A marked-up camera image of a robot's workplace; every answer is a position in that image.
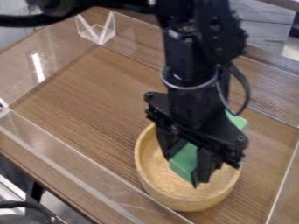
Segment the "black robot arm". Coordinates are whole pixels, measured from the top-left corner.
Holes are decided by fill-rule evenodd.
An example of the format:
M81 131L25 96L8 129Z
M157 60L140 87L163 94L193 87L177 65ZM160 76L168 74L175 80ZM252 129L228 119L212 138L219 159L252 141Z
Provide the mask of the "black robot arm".
M52 25L93 7L125 9L155 16L163 32L165 92L148 91L147 118L167 160L185 156L184 179L208 183L213 172L239 168L248 137L236 125L240 111L229 107L229 81L248 80L233 61L247 47L247 31L229 0L25 0L35 15L0 13L0 27Z

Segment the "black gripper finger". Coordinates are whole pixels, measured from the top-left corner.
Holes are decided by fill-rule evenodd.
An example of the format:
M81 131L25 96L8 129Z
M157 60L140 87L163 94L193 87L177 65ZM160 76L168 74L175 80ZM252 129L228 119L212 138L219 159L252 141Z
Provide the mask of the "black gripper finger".
M215 147L203 145L196 150L195 169L191 173L191 184L195 188L211 180L212 173L221 168L223 155Z
M155 125L155 131L163 156L169 160L187 144L187 140L183 137L183 127L177 124L165 125L157 123Z

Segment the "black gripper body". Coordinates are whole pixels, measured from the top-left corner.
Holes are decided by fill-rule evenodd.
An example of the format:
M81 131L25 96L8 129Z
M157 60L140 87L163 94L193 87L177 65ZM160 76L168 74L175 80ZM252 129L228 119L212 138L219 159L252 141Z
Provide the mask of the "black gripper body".
M187 143L199 148L215 147L223 155L223 164L240 167L248 137L227 118L225 113L239 116L228 104L229 79L236 78L244 91L249 91L248 80L236 68L217 68L205 78L185 80L168 68L161 71L161 81L167 91L148 92L144 101L148 105L147 118L153 124L177 124Z

